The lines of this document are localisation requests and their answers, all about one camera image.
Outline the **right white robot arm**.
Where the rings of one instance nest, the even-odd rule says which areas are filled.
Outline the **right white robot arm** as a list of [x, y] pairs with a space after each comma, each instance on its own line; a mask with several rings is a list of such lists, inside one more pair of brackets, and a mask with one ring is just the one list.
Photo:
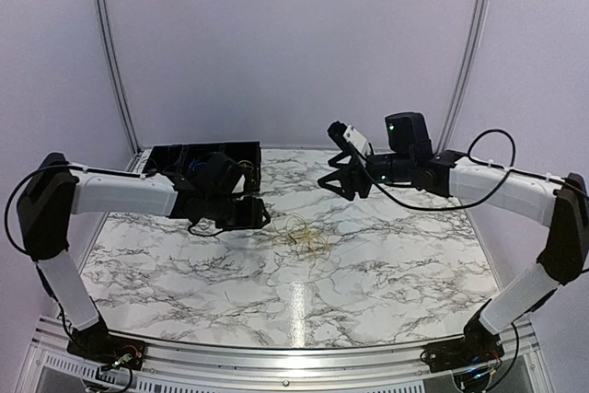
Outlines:
[[522, 215], [546, 227], [547, 242], [536, 261], [482, 306], [464, 327], [456, 356], [474, 364], [501, 332], [542, 306], [558, 288], [586, 273], [588, 191], [583, 178], [526, 172], [475, 158], [470, 151], [433, 151], [426, 121], [419, 112], [385, 118], [389, 153], [378, 155], [353, 126], [340, 121], [327, 129], [341, 150], [329, 160], [334, 169], [319, 179], [321, 188], [351, 201], [372, 188], [425, 191], [461, 200], [460, 209], [483, 204]]

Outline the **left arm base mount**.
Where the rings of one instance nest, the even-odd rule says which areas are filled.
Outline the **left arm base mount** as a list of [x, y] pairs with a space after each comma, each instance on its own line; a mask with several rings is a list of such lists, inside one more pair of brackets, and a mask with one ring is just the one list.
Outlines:
[[146, 343], [109, 333], [77, 335], [67, 344], [67, 352], [84, 359], [112, 364], [125, 355], [131, 359], [127, 362], [132, 370], [140, 370], [144, 363]]

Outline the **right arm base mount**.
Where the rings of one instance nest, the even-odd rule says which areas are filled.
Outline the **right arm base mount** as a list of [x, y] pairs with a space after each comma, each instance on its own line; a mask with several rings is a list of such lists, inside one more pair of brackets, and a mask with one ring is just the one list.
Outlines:
[[498, 338], [471, 341], [466, 337], [459, 337], [424, 345], [420, 360], [428, 365], [431, 373], [439, 373], [499, 361], [503, 356], [504, 349]]

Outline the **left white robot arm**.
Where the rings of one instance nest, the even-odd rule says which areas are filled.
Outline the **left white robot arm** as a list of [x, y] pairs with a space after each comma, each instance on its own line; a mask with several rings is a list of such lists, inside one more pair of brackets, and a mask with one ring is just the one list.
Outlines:
[[41, 281], [70, 323], [71, 342], [98, 361], [116, 353], [116, 341], [94, 305], [68, 249], [74, 214], [130, 213], [212, 221], [217, 233], [262, 229], [270, 221], [264, 202], [237, 185], [246, 173], [233, 159], [212, 153], [194, 169], [134, 174], [70, 163], [47, 155], [10, 193], [22, 241], [7, 240], [35, 264]]

